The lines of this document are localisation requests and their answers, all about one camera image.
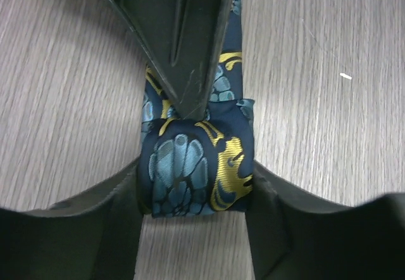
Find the patterned fabric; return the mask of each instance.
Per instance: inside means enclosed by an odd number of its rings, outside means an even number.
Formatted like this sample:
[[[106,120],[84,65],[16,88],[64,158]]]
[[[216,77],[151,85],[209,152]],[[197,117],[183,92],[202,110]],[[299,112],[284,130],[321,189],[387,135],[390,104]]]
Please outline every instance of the patterned fabric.
[[[253,172],[253,104],[243,98],[241,0],[232,1],[203,121],[182,120],[146,68],[138,192],[153,217],[245,211]]]

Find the blue patterned tie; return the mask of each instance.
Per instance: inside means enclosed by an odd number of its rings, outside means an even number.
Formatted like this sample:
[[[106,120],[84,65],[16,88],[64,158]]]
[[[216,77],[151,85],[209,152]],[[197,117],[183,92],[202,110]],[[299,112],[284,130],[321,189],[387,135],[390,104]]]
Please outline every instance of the blue patterned tie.
[[[228,27],[205,119],[182,120],[146,67],[139,201],[153,217],[245,211],[252,191],[253,104],[243,98],[241,0]]]

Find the paisley pattern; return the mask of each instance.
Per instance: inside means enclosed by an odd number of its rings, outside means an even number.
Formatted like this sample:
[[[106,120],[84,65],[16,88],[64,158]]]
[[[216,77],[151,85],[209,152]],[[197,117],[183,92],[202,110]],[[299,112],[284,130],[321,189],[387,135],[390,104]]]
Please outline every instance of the paisley pattern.
[[[243,98],[240,4],[232,0],[203,121],[181,120],[146,67],[137,190],[153,217],[244,211],[249,203],[254,101]]]

